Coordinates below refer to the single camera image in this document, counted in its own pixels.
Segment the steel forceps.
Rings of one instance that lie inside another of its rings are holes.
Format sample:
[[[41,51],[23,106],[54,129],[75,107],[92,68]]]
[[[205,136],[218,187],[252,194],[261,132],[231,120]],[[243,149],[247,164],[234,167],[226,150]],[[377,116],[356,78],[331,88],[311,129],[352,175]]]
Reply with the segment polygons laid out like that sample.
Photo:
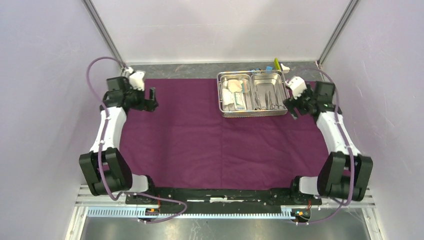
[[[266,97],[266,107],[267,107],[268,110],[271,110],[272,105],[273,105],[272,98],[271,98],[271,92],[268,91],[265,97]]]

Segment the green suture packet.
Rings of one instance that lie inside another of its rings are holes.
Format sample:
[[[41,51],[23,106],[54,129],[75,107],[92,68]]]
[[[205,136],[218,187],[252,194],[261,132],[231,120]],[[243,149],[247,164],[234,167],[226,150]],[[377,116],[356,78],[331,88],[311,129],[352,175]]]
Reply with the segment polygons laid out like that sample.
[[[235,92],[234,94],[234,109],[236,111],[246,111],[247,104],[245,94],[243,92]]]

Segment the steel two-compartment tray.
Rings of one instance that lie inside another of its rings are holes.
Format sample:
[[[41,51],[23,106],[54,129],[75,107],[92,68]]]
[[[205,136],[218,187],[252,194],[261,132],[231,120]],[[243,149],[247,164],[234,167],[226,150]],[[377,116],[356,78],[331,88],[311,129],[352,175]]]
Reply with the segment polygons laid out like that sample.
[[[231,104],[223,106],[222,89],[227,89],[228,80],[243,80],[244,81],[244,96],[247,106],[245,111],[235,110],[235,105]],[[273,69],[272,72],[261,70],[259,72],[246,71],[224,71],[217,75],[217,91],[218,91],[218,107],[221,115],[224,118],[247,118],[247,117],[270,117],[285,115],[288,110],[283,102],[289,97],[289,92],[285,86],[285,74],[281,70]],[[275,109],[275,92],[274,86],[278,85],[280,93],[280,103],[284,106],[283,109]],[[255,90],[258,89],[262,110],[255,110]],[[271,92],[272,109],[267,109],[266,94]]]

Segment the maroon cloth wrap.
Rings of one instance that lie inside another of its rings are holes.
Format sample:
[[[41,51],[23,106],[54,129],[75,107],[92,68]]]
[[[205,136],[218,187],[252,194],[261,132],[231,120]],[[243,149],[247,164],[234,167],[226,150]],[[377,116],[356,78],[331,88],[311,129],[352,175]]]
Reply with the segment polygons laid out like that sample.
[[[158,187],[268,190],[317,176],[325,140],[308,116],[225,118],[215,79],[148,79],[158,107],[131,110],[119,151]]]

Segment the white gauze pad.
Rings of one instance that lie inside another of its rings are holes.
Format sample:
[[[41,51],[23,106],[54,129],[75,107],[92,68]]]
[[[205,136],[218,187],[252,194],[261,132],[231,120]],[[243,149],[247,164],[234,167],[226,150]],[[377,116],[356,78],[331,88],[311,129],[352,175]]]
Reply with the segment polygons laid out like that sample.
[[[245,83],[243,80],[230,79],[227,81],[227,89],[231,93],[244,93]]]

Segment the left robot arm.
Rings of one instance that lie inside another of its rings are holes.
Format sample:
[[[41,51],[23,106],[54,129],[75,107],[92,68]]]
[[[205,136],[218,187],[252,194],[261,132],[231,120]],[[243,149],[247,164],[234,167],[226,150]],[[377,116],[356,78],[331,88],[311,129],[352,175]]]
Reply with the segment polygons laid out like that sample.
[[[153,112],[158,107],[155,88],[145,98],[144,72],[108,78],[107,92],[99,97],[101,122],[89,152],[80,155],[79,166],[93,196],[130,190],[134,177],[120,153],[120,141],[130,110]]]

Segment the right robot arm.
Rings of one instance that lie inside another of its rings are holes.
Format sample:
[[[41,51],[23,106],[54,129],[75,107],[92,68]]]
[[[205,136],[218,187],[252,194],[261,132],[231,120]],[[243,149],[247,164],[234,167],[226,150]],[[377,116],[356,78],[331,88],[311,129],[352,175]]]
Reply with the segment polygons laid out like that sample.
[[[284,100],[294,119],[309,114],[320,130],[328,157],[318,176],[296,176],[289,189],[289,199],[302,204],[309,195],[360,202],[373,169],[373,160],[363,155],[353,144],[344,126],[338,105],[336,86],[331,82],[317,82],[314,87],[295,76],[286,84],[292,96]]]

